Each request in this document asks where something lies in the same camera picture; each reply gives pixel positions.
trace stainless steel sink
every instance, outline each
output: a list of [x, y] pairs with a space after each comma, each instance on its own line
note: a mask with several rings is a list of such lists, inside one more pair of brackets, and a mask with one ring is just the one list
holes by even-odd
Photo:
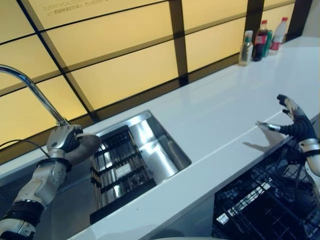
[[[156, 185], [191, 164], [190, 159], [148, 110], [107, 127], [97, 135], [103, 138], [124, 126], [128, 127], [132, 135], [147, 175], [154, 180]], [[107, 152], [104, 155], [106, 170], [112, 164], [117, 164]], [[92, 161], [94, 161], [93, 157], [75, 166], [68, 173], [56, 198], [41, 217], [41, 222], [36, 229], [35, 240], [67, 239], [90, 225], [90, 215], [98, 210], [95, 185], [92, 183], [90, 172]], [[15, 176], [15, 181], [0, 187], [0, 215], [9, 209], [19, 189], [31, 178], [35, 167], [19, 171]], [[115, 192], [112, 200], [120, 197], [125, 199], [126, 195], [119, 195]]]
[[176, 144], [150, 111], [144, 111], [119, 122], [99, 134], [99, 137], [128, 126], [135, 144], [156, 184], [170, 178], [191, 164], [190, 159]]

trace kitchen counter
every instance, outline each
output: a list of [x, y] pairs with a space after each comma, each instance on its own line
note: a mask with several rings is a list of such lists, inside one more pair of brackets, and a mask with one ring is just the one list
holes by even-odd
[[[319, 113], [319, 53], [319, 38], [299, 37], [277, 55], [230, 66], [87, 127], [85, 132], [98, 133], [150, 110], [192, 164], [71, 239], [147, 239], [263, 159], [285, 136], [264, 133], [255, 122], [292, 123], [278, 94], [295, 100], [310, 119]], [[41, 157], [35, 150], [1, 165], [0, 186]]]

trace bottle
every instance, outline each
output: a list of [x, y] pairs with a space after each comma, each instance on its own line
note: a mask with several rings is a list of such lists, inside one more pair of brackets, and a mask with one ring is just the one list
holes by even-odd
[[252, 51], [254, 49], [254, 45], [251, 42], [252, 34], [252, 30], [244, 32], [244, 40], [239, 54], [239, 64], [242, 66], [247, 66], [251, 62]]
[[253, 48], [253, 61], [260, 61], [263, 57], [264, 46], [267, 41], [267, 20], [262, 20], [261, 27], [256, 33], [255, 41], [254, 41], [254, 48]]
[[287, 30], [287, 17], [283, 17], [280, 24], [276, 27], [273, 39], [270, 44], [270, 54], [277, 54]]
[[272, 30], [268, 30], [268, 33], [266, 35], [266, 42], [263, 47], [263, 54], [262, 55], [264, 58], [269, 55], [269, 48], [270, 48], [271, 40], [272, 40]]

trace metal faucet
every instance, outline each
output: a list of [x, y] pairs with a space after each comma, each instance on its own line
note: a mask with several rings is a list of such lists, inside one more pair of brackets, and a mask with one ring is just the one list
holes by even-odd
[[43, 106], [49, 111], [49, 113], [56, 119], [57, 126], [69, 125], [68, 121], [61, 116], [61, 114], [55, 109], [55, 107], [49, 102], [46, 96], [40, 91], [35, 83], [24, 73], [19, 70], [0, 64], [0, 73], [6, 73], [20, 79], [31, 90], [31, 92], [39, 99]]

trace dish rack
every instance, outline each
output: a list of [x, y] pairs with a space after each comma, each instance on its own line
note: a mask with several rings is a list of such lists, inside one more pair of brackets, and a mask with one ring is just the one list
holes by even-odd
[[97, 211], [90, 215], [90, 224], [156, 185], [127, 125], [105, 134], [101, 142], [91, 158]]
[[217, 192], [213, 232], [230, 240], [320, 239], [319, 206], [297, 145], [290, 140]]

